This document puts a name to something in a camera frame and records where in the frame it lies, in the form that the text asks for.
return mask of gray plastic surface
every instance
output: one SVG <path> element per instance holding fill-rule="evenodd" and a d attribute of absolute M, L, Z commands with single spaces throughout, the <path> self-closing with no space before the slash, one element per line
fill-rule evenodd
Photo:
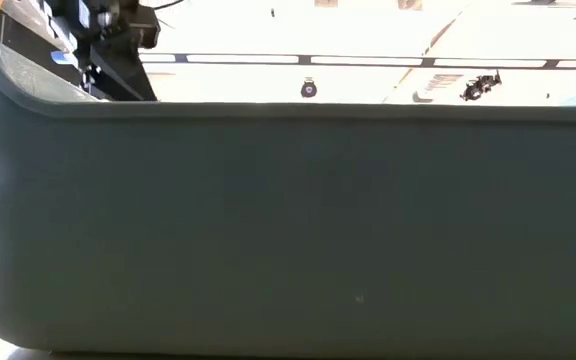
<path fill-rule="evenodd" d="M 0 337 L 576 359 L 576 109 L 54 104 L 0 57 Z"/>

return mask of black cable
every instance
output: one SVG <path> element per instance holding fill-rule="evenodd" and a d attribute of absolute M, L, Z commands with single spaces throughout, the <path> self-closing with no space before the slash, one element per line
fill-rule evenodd
<path fill-rule="evenodd" d="M 185 1 L 185 0 L 175 0 L 175 1 L 169 2 L 168 4 L 165 4 L 165 5 L 155 6 L 155 7 L 153 7 L 152 9 L 155 10 L 155 11 L 157 11 L 157 10 L 163 10 L 163 9 L 169 8 L 169 7 L 171 7 L 171 6 L 175 6 L 175 5 L 177 5 L 177 4 L 181 4 L 181 3 L 184 2 L 184 1 Z"/>

